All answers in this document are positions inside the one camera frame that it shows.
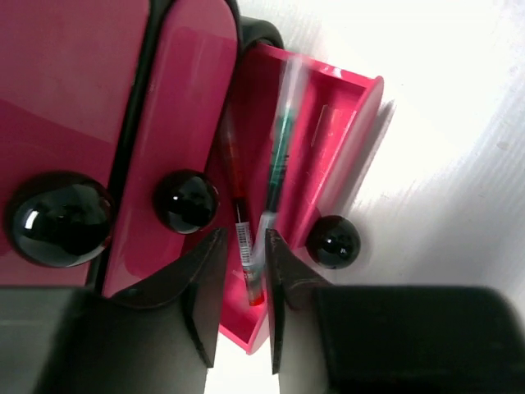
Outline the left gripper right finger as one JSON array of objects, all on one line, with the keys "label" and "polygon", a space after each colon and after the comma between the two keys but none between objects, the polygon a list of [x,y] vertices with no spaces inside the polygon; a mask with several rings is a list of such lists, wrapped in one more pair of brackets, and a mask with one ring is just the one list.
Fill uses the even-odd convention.
[{"label": "left gripper right finger", "polygon": [[524,326],[475,286],[337,286],[266,234],[272,372],[283,393],[521,393]]}]

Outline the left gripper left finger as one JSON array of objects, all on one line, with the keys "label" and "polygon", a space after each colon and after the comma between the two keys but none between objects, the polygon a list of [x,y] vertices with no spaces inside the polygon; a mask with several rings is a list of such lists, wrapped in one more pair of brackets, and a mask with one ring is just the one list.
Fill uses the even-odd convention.
[{"label": "left gripper left finger", "polygon": [[228,234],[114,296],[1,290],[4,393],[201,393],[213,366]]}]

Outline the pink top drawer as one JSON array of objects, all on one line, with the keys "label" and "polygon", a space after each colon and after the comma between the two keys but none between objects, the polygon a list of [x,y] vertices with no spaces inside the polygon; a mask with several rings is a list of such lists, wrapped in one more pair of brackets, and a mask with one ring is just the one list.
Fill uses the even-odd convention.
[{"label": "pink top drawer", "polygon": [[109,244],[148,14],[145,1],[2,2],[3,286],[83,286]]}]

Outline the red gel pen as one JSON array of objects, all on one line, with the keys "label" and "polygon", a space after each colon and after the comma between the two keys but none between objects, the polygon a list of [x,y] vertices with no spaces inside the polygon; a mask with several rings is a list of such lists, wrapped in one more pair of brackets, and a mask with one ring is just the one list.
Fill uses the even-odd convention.
[{"label": "red gel pen", "polygon": [[248,293],[250,306],[260,305],[264,301],[261,274],[253,261],[252,232],[248,210],[243,170],[240,162],[240,151],[235,135],[234,122],[227,112],[219,131],[221,154],[229,177],[231,201],[235,216],[235,233],[237,236],[240,262]]}]

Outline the green gel pen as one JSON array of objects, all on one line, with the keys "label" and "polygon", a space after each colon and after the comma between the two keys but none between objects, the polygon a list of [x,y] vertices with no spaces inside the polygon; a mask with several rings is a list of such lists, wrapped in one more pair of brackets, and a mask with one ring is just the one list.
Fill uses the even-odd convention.
[{"label": "green gel pen", "polygon": [[276,221],[288,166],[290,142],[304,99],[308,73],[307,59],[300,54],[290,56],[282,69],[272,129],[273,142],[267,182],[267,197],[265,208],[259,219],[252,253],[253,262],[257,269],[262,268],[265,262],[266,230],[272,228]]}]

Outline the pink bottom drawer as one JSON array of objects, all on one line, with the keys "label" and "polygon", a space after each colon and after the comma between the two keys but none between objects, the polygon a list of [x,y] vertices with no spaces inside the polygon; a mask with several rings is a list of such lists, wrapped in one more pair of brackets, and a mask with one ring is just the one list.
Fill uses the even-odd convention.
[{"label": "pink bottom drawer", "polygon": [[[240,168],[248,192],[252,227],[258,225],[267,193],[272,126],[281,70],[290,53],[260,44],[244,56],[231,95],[231,120],[240,147]],[[316,220],[335,206],[347,177],[372,133],[384,80],[313,61],[295,123],[276,229],[293,250],[301,250]],[[221,333],[254,353],[268,330],[265,305],[247,300],[235,235],[228,240]]]}]

